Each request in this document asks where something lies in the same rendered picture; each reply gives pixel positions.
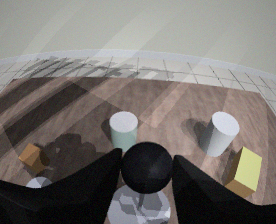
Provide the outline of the white cylinder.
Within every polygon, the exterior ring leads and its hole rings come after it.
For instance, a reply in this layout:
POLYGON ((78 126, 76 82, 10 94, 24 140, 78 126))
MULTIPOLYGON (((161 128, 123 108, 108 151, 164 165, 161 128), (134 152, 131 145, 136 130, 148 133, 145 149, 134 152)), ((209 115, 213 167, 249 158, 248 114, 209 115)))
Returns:
POLYGON ((216 112, 199 139, 199 147, 206 155, 218 157, 231 144, 238 132, 239 123, 235 117, 224 112, 216 112))

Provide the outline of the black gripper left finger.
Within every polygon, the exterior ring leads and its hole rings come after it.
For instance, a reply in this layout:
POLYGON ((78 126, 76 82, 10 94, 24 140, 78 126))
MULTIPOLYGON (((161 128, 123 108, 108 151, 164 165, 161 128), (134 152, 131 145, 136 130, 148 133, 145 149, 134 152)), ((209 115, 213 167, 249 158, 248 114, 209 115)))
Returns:
POLYGON ((122 148, 42 188, 0 180, 4 224, 103 224, 118 185, 122 148))

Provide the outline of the tan cube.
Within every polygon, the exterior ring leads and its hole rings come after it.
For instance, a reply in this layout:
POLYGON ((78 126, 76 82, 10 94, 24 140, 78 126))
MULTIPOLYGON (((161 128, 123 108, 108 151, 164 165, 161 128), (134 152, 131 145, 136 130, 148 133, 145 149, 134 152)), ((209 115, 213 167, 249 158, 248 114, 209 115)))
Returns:
POLYGON ((46 164, 49 164, 49 157, 45 155, 45 152, 42 149, 34 147, 34 145, 26 145, 24 152, 21 153, 18 159, 21 160, 22 164, 25 164, 26 167, 32 169, 32 171, 41 175, 46 168, 46 164))

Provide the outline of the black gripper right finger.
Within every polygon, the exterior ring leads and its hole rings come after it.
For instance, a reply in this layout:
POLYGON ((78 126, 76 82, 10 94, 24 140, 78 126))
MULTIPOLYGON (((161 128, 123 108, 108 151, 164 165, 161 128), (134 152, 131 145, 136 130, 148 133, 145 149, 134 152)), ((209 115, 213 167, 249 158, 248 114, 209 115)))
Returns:
POLYGON ((276 224, 276 204, 252 204, 185 156, 175 155, 173 167, 178 224, 276 224))

